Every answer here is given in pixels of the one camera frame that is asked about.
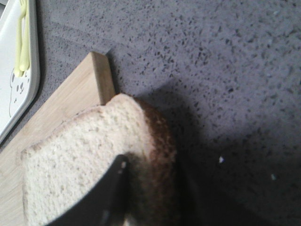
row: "granite countertop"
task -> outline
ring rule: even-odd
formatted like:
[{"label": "granite countertop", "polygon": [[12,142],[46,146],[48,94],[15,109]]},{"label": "granite countertop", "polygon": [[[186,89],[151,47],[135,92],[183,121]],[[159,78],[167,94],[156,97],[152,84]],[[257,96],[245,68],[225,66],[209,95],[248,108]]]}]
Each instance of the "granite countertop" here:
[{"label": "granite countertop", "polygon": [[[210,184],[254,218],[301,224],[300,1],[36,2],[40,90],[3,146],[100,52],[118,91],[166,116],[204,193]],[[226,210],[208,194],[200,212]]]}]

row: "speckled countertop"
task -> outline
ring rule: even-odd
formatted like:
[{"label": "speckled countertop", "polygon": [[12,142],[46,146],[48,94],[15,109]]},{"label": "speckled countertop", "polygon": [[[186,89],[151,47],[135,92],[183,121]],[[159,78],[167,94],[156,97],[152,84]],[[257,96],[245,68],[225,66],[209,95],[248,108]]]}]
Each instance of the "speckled countertop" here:
[{"label": "speckled countertop", "polygon": [[300,0],[39,0],[37,11],[40,91],[4,146],[89,51],[105,53],[117,89],[167,117],[195,184],[301,225]]}]

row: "white tray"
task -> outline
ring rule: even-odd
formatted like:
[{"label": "white tray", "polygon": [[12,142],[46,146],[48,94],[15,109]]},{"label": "white tray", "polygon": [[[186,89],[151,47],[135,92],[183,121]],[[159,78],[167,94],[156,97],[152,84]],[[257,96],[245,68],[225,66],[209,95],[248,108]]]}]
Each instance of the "white tray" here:
[{"label": "white tray", "polygon": [[0,19],[0,143],[34,99],[40,82],[35,0],[29,0],[30,68],[15,77],[19,0],[9,0]]}]

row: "cartoon drawing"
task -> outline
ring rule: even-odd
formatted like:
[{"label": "cartoon drawing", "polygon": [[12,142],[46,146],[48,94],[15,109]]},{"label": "cartoon drawing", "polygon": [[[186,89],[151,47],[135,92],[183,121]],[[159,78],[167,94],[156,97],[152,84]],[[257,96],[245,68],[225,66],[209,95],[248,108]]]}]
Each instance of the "cartoon drawing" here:
[{"label": "cartoon drawing", "polygon": [[[24,78],[27,78],[27,72],[23,74]],[[14,69],[12,70],[10,76],[10,102],[9,102],[9,116],[12,117],[22,104],[24,97],[22,93],[24,91],[25,85],[29,83],[29,79],[17,78],[14,74]]]}]

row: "bread slice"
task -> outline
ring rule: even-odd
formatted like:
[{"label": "bread slice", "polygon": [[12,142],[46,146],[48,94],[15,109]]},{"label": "bread slice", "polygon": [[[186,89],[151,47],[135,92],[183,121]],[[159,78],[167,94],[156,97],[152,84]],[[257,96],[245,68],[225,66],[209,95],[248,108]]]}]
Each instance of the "bread slice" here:
[{"label": "bread slice", "polygon": [[166,121],[124,94],[77,114],[22,151],[27,225],[44,225],[71,208],[121,153],[131,163],[125,225],[176,225],[176,149]]}]

